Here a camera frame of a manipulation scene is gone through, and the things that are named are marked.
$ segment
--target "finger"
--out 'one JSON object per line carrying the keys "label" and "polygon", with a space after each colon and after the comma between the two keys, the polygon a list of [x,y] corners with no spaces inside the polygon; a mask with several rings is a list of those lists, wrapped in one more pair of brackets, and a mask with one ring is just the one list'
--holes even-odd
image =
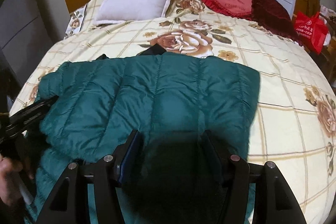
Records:
{"label": "finger", "polygon": [[25,171],[26,171],[28,177],[30,179],[34,179],[34,173],[33,173],[32,169],[31,169],[31,166],[30,166],[30,159],[25,158],[24,162],[25,162],[24,168],[25,168]]}
{"label": "finger", "polygon": [[0,162],[0,177],[6,177],[11,172],[20,172],[23,165],[18,160],[12,160],[10,158],[3,158]]}
{"label": "finger", "polygon": [[0,180],[0,198],[7,206],[14,205],[21,198],[20,190],[11,174]]}

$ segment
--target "white handle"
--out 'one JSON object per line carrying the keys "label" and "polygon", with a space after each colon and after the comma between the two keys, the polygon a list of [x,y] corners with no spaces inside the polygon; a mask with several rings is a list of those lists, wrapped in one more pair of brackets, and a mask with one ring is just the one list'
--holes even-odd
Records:
{"label": "white handle", "polygon": [[19,187],[20,193],[23,197],[23,200],[27,205],[31,205],[33,203],[34,197],[29,192],[26,185],[23,183],[22,179],[20,178],[20,175],[18,173],[13,174],[13,179],[16,185]]}

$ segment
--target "gray cabinet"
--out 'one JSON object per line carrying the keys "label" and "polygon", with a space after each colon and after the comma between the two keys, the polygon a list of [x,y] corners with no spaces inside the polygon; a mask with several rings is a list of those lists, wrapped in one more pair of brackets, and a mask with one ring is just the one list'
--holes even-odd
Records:
{"label": "gray cabinet", "polygon": [[23,85],[52,42],[47,34],[36,0],[5,0],[0,7],[1,63],[9,66]]}

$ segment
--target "rose pattern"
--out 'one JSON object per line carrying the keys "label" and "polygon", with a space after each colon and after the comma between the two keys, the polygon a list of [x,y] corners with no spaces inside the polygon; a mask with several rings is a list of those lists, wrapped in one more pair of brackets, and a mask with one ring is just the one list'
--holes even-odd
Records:
{"label": "rose pattern", "polygon": [[33,89],[31,90],[31,93],[29,95],[29,102],[33,102],[36,99],[37,96],[37,90],[39,89],[38,85],[35,85]]}
{"label": "rose pattern", "polygon": [[199,30],[199,31],[207,31],[211,30],[211,25],[202,21],[195,19],[193,21],[182,21],[179,26],[180,29],[186,29],[186,30]]}
{"label": "rose pattern", "polygon": [[201,0],[182,0],[176,6],[182,9],[189,9],[194,13],[200,13],[205,9],[205,5]]}
{"label": "rose pattern", "polygon": [[317,118],[320,122],[321,128],[328,138],[331,138],[331,142],[328,142],[326,147],[327,159],[328,159],[328,175],[332,176],[334,173],[334,155],[336,150],[334,149],[333,138],[336,136],[336,105],[333,99],[329,98],[327,94],[322,95],[317,87],[311,86],[311,90],[308,87],[303,89],[306,101],[317,108]]}
{"label": "rose pattern", "polygon": [[170,24],[172,24],[172,22],[170,22],[169,20],[166,20],[166,21],[160,22],[159,26],[165,27],[165,26],[169,26]]}
{"label": "rose pattern", "polygon": [[231,62],[238,59],[238,56],[232,51],[219,51],[218,57]]}
{"label": "rose pattern", "polygon": [[249,24],[250,27],[255,28],[257,30],[263,31],[266,35],[269,35],[270,37],[273,36],[272,32],[269,30],[266,30],[263,26],[259,26],[258,23],[251,23]]}
{"label": "rose pattern", "polygon": [[79,27],[80,24],[81,23],[80,23],[79,19],[76,18],[73,22],[70,23],[70,26],[71,26],[71,28],[76,29],[76,28]]}
{"label": "rose pattern", "polygon": [[232,31],[232,29],[230,27],[224,26],[224,25],[218,26],[218,29],[221,29],[221,30],[224,30],[224,31],[227,31],[227,32]]}
{"label": "rose pattern", "polygon": [[316,106],[316,99],[313,95],[313,92],[309,90],[308,88],[304,88],[304,94],[306,96],[306,101],[308,101],[311,105]]}
{"label": "rose pattern", "polygon": [[318,89],[317,87],[315,87],[314,85],[311,86],[311,90],[313,91],[313,93],[314,93],[316,96],[320,96],[319,89]]}
{"label": "rose pattern", "polygon": [[156,34],[156,32],[145,32],[145,34],[143,35],[143,37],[151,37],[154,34]]}
{"label": "rose pattern", "polygon": [[325,132],[325,134],[330,138],[336,134],[336,117],[334,110],[332,109],[329,102],[326,100],[317,100],[316,107],[318,110],[317,118]]}
{"label": "rose pattern", "polygon": [[169,52],[181,53],[198,58],[212,56],[212,38],[202,33],[174,29],[149,41],[150,45],[159,44]]}
{"label": "rose pattern", "polygon": [[41,75],[37,78],[38,81],[41,81],[42,77],[47,75],[48,73],[53,72],[55,68],[50,68],[50,69],[46,69],[43,71],[43,73],[41,73]]}

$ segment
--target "bed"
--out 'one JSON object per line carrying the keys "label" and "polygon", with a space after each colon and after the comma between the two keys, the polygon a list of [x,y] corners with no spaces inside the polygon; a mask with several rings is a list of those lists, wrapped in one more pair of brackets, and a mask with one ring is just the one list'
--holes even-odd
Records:
{"label": "bed", "polygon": [[[217,56],[259,71],[258,108],[251,126],[248,161],[274,161],[300,204],[307,223],[323,223],[336,191],[335,95],[303,47],[256,22],[224,16],[201,0],[176,3],[165,18],[95,25],[103,0],[91,0],[72,13],[64,40],[43,57],[24,84],[10,115],[33,103],[41,78],[64,62],[131,57],[158,43],[174,52]],[[192,45],[187,41],[192,38]]]}

